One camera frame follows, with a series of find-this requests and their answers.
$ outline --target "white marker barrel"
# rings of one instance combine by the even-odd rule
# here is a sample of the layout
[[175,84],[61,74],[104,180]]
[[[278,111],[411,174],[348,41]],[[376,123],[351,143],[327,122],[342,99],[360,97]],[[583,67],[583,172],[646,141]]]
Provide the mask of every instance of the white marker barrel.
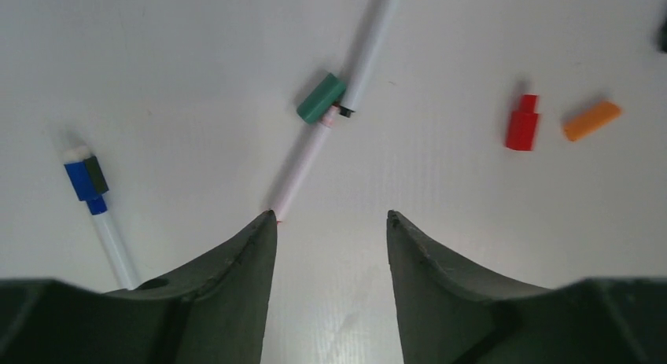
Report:
[[299,153],[294,165],[289,169],[282,188],[271,207],[275,212],[275,218],[278,222],[284,221],[284,218],[287,216],[294,197],[299,192],[308,172],[311,170],[312,164],[315,162],[326,139],[329,137],[331,127],[334,124],[334,118],[339,112],[340,109],[337,106],[331,106],[326,114],[320,118],[319,122],[314,125],[313,131],[308,136],[308,140]]
[[356,111],[378,62],[380,49],[385,41],[392,18],[398,10],[400,0],[382,0],[378,8],[368,36],[363,44],[356,66],[352,69],[352,77],[348,83],[341,107]]
[[125,289],[136,289],[141,285],[139,276],[111,215],[108,212],[93,215],[93,221],[102,246],[109,257],[109,262],[111,262],[116,280]]

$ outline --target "hole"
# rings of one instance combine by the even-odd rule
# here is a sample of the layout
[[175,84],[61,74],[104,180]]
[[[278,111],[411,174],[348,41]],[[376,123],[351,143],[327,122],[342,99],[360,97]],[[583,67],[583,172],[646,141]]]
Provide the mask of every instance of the hole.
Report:
[[152,280],[148,280],[146,283],[142,284],[137,288],[137,290],[140,291],[146,291],[147,289],[157,289],[164,287],[165,285],[169,284],[169,280],[167,279],[162,279],[162,278],[155,278]]

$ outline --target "black object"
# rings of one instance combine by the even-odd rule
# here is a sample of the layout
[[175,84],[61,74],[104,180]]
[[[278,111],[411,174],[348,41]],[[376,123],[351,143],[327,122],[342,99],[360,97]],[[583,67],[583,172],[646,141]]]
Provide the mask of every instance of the black object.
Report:
[[658,48],[660,51],[667,53],[667,20],[658,32]]
[[2,281],[0,362],[258,364],[275,251],[275,216],[265,212],[134,291]]
[[667,362],[664,280],[549,291],[471,262],[394,211],[387,243],[405,364]]
[[90,176],[90,181],[93,183],[95,192],[98,193],[98,195],[102,195],[103,193],[109,191],[109,186],[106,184],[106,179],[102,174],[102,169],[96,156],[92,156],[83,160],[83,166],[86,167],[88,175]]
[[354,111],[352,111],[351,109],[341,106],[341,112],[339,112],[339,113],[340,113],[342,116],[344,116],[344,117],[346,117],[346,118],[349,118],[349,117],[352,116],[352,113],[353,113],[353,112],[354,112]]

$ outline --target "whiteboard marker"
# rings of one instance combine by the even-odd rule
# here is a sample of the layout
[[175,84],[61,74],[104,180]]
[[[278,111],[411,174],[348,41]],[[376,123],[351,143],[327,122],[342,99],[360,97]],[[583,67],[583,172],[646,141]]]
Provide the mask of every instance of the whiteboard marker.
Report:
[[98,158],[93,156],[87,146],[81,145],[64,153],[64,169],[72,181],[76,196],[88,205],[118,284],[124,289],[136,289],[141,282],[102,196],[109,191],[109,187]]
[[[315,158],[319,155],[320,150],[324,146],[324,142],[329,137],[331,127],[334,122],[334,117],[337,114],[350,117],[352,112],[357,109],[361,98],[366,92],[366,87],[373,75],[373,70],[378,61],[378,55],[385,37],[389,31],[391,20],[398,9],[400,0],[382,0],[378,8],[378,12],[370,26],[367,39],[363,44],[356,66],[352,70],[352,77],[347,91],[343,96],[340,105],[331,106],[322,116],[319,122],[315,124],[310,137],[299,153],[297,160],[289,169],[289,173],[285,178],[281,189],[278,191],[278,196],[271,205],[271,209],[275,212],[278,223],[284,221],[292,205],[294,197],[297,195],[301,185],[303,184]],[[330,79],[329,82],[325,80],[324,85],[315,89],[313,94],[299,107],[300,116],[308,122],[308,117],[316,115],[320,102],[330,94],[341,92],[343,89],[342,83],[335,82]]]

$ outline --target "red plastic piece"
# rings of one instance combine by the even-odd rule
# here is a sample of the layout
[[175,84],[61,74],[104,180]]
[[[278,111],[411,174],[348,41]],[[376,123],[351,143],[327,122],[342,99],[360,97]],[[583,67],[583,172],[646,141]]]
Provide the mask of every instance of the red plastic piece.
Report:
[[537,133],[537,123],[540,121],[540,114],[535,112],[537,98],[536,95],[532,94],[525,94],[521,97],[519,108],[512,112],[510,125],[507,128],[507,138],[505,139],[507,148],[526,152],[532,151]]

